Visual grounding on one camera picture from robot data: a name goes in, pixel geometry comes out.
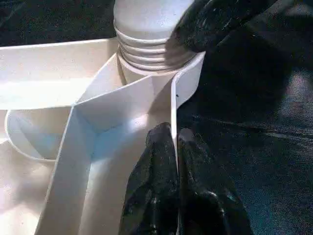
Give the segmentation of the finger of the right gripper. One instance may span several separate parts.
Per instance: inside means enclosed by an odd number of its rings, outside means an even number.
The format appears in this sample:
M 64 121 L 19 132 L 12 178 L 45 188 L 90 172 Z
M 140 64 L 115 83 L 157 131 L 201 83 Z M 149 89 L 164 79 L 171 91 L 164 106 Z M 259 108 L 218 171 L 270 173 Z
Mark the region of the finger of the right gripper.
M 196 0 L 178 21 L 171 43 L 195 53 L 214 49 L 231 32 L 274 3 L 274 0 Z

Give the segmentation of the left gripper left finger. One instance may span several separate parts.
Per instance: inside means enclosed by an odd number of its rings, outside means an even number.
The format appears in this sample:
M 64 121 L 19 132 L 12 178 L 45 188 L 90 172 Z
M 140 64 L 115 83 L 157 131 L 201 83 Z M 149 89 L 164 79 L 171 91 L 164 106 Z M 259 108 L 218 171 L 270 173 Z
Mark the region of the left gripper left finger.
M 132 170 L 119 224 L 121 235 L 174 235 L 178 228 L 179 186 L 171 125 L 161 123 L 146 137 Z

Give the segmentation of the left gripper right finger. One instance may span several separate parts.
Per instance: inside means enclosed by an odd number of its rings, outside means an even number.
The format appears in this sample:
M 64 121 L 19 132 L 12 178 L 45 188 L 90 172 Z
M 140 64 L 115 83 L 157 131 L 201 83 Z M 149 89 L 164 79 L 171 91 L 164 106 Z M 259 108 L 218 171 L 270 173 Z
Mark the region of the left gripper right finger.
M 202 137 L 191 129 L 179 132 L 178 161 L 182 234 L 253 234 L 233 181 Z

